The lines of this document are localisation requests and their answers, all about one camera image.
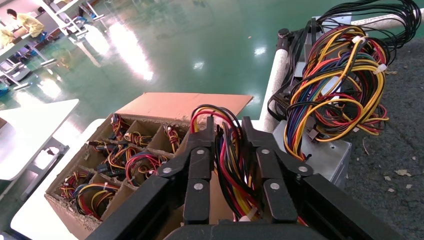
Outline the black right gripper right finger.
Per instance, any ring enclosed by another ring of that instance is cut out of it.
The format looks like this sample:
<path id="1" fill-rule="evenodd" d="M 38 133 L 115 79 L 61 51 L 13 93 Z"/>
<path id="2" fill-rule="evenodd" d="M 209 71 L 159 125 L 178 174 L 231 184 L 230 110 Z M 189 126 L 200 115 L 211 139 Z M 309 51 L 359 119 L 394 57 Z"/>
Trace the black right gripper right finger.
<path id="1" fill-rule="evenodd" d="M 280 150 L 269 132 L 241 120 L 246 153 L 258 163 L 268 240 L 400 240 L 385 222 L 312 167 Z"/>

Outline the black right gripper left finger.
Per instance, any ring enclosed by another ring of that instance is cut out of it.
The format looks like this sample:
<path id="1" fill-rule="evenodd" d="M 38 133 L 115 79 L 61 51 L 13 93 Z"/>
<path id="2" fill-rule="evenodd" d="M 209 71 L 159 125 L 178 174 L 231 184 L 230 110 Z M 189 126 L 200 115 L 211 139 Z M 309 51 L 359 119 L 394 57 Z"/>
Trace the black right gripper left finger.
<path id="1" fill-rule="evenodd" d="M 89 240 L 154 240 L 173 211 L 187 207 L 185 225 L 208 224 L 215 159 L 214 119 L 188 135 L 183 153 L 158 169 L 88 237 Z"/>

